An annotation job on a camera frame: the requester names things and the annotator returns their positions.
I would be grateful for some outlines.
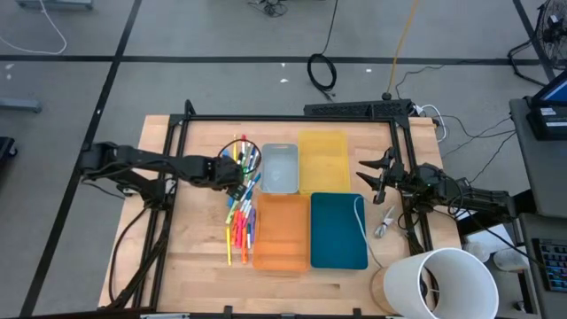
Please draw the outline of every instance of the gray floor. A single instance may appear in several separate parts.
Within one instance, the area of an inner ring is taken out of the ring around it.
[[[289,12],[279,19],[264,17],[245,2],[144,0],[126,54],[306,56],[323,47],[332,1],[289,1]],[[51,12],[67,36],[66,54],[113,55],[132,3],[97,0],[93,12]],[[538,4],[524,0],[532,19]],[[340,2],[328,55],[391,57],[410,5],[409,0]],[[0,18],[0,35],[9,41],[36,50],[59,46],[57,35],[39,12],[21,10],[4,0]],[[418,8],[402,56],[504,58],[512,46],[525,40],[511,0],[429,0]],[[0,43],[0,54],[19,53]],[[519,57],[535,58],[535,53],[530,48]],[[40,114],[0,112],[0,135],[14,136],[20,150],[0,191],[0,254],[4,256],[0,317],[19,313],[109,66],[0,62],[0,96],[32,97],[44,103]],[[315,71],[321,73],[321,67]],[[398,81],[405,72],[421,67],[398,66]],[[390,71],[388,65],[362,64],[341,64],[337,69],[337,102],[379,99]],[[545,80],[539,66],[522,69]],[[460,117],[474,134],[507,117],[511,98],[538,89],[515,77],[508,66],[446,66],[411,75],[400,94]],[[186,98],[198,113],[229,114],[301,114],[303,105],[325,102],[310,84],[304,64],[122,63],[97,140],[136,144],[146,114],[181,112]],[[442,154],[467,141],[455,121],[448,119],[447,125],[449,137],[440,144]],[[498,131],[512,127],[507,122]],[[503,138],[478,140],[447,156],[446,171],[455,177],[473,177]],[[528,187],[516,139],[504,147],[478,178],[477,187],[512,193]],[[37,315],[96,307],[120,206],[115,198],[79,188],[35,308]],[[510,302],[517,299],[518,288],[509,282],[502,280],[504,296],[511,297],[501,300],[501,314],[514,317]]]

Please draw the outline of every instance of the yellow rope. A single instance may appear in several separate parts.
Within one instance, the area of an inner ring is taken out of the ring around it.
[[[409,14],[408,22],[406,22],[406,26],[404,27],[404,32],[401,34],[400,41],[398,42],[396,55],[393,57],[392,71],[390,72],[390,82],[388,83],[388,90],[386,91],[388,93],[390,93],[390,88],[392,87],[392,84],[396,78],[396,63],[398,62],[398,56],[400,55],[401,46],[406,40],[406,35],[408,34],[409,27],[411,26],[411,22],[414,19],[414,15],[416,14],[417,3],[419,3],[419,0],[414,0],[414,3],[411,5],[411,13]]]

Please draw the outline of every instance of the wooden tabletop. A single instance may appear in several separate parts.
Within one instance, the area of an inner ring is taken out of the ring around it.
[[[147,116],[138,148],[161,153],[167,121],[166,115]],[[428,162],[442,167],[431,119],[411,118],[410,123],[417,163]],[[337,129],[347,135],[352,192],[371,199],[373,194],[369,186],[355,172],[377,175],[377,171],[361,166],[358,161],[380,159],[391,146],[389,127],[385,123],[193,121],[189,125],[185,154],[215,156],[223,145],[232,140],[234,134],[246,134],[261,147],[265,143],[296,144],[301,130]],[[403,160],[408,169],[401,130],[399,136]],[[157,175],[146,171],[141,174],[147,177]],[[185,182],[180,183],[167,247],[159,311],[219,313],[224,306],[233,306],[235,313],[349,315],[354,307],[359,307],[364,315],[385,315],[384,310],[375,306],[370,297],[369,280],[377,270],[370,257],[369,267],[365,270],[312,268],[305,273],[293,273],[256,270],[251,262],[242,264],[240,252],[233,249],[233,263],[228,266],[224,223],[229,211],[226,207],[227,198],[223,192],[197,189]],[[395,217],[401,213],[400,194],[394,189],[387,189],[383,205],[374,206],[368,202],[364,205],[367,234],[373,234],[387,207],[396,205]],[[117,236],[142,206],[138,196],[126,199]],[[128,283],[139,266],[149,215],[146,213],[129,230],[120,246],[113,283],[115,295]],[[428,214],[428,218],[435,248],[460,247],[453,220],[442,214]],[[371,235],[368,238],[377,259],[386,267],[409,256],[408,242],[395,222],[383,238],[377,239]],[[146,278],[146,287],[151,287],[152,278],[151,270]],[[108,272],[100,296],[101,306],[109,303],[107,285]],[[143,305],[148,304],[149,295],[150,289],[146,288]]]

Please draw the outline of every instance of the keyboard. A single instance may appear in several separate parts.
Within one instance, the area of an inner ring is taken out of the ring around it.
[[[567,241],[534,239],[538,260],[546,265],[542,269],[543,282],[551,292],[567,292]]]
[[[305,105],[303,113],[315,116],[351,116],[351,117],[394,117],[408,116],[411,111],[410,99],[390,101],[346,102]]]

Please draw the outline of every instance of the white cable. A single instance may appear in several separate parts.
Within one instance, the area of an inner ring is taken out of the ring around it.
[[[441,127],[443,128],[443,137],[441,137],[441,139],[437,140],[437,143],[443,142],[443,140],[445,140],[445,138],[447,137],[447,128],[445,127],[445,121],[443,121],[443,116],[441,116],[441,112],[437,109],[437,107],[435,107],[435,105],[422,105],[421,108],[424,109],[425,107],[430,107],[432,108],[435,113],[439,116],[439,119],[441,120]]]
[[[356,201],[359,200],[360,198],[364,199],[364,197],[362,197],[362,196],[359,196],[359,197],[354,199],[354,203],[353,203],[354,216],[356,216],[356,220],[358,221],[358,225],[361,228],[362,238],[364,238],[364,242],[366,243],[366,246],[368,247],[370,254],[372,255],[372,259],[374,260],[374,262],[376,263],[376,265],[378,267],[383,268],[384,266],[382,266],[380,261],[378,261],[378,259],[376,259],[376,255],[372,251],[372,248],[370,247],[369,241],[366,239],[366,232],[364,231],[364,227],[362,227],[361,218],[358,216],[358,210],[356,209]]]
[[[67,48],[67,40],[66,38],[61,34],[61,31],[59,31],[59,29],[57,28],[57,26],[55,26],[55,23],[53,23],[53,21],[51,20],[50,15],[47,13],[47,10],[45,9],[45,5],[43,4],[43,0],[39,0],[39,4],[42,6],[42,10],[43,10],[43,14],[45,14],[45,18],[47,18],[47,20],[51,23],[51,25],[53,26],[53,28],[55,29],[55,31],[57,31],[57,33],[59,34],[59,36],[61,37],[61,40],[63,40],[63,48],[61,48],[61,50],[57,51],[57,52],[49,52],[49,51],[33,51],[33,50],[28,50],[28,49],[23,49],[20,48],[18,46],[15,46],[9,42],[7,42],[5,39],[3,39],[2,36],[0,36],[0,41],[2,41],[3,43],[5,43],[6,45],[8,45],[9,47],[18,50],[18,51],[24,51],[27,53],[38,53],[38,54],[51,54],[51,55],[58,55],[63,53],[63,51],[65,51],[65,49]]]
[[[393,209],[395,206],[391,206],[388,208],[388,212],[384,215],[384,219],[382,220],[382,224],[376,228],[374,235],[378,238],[382,238],[386,234],[386,229],[390,224],[393,222],[393,218],[390,217],[393,214]]]

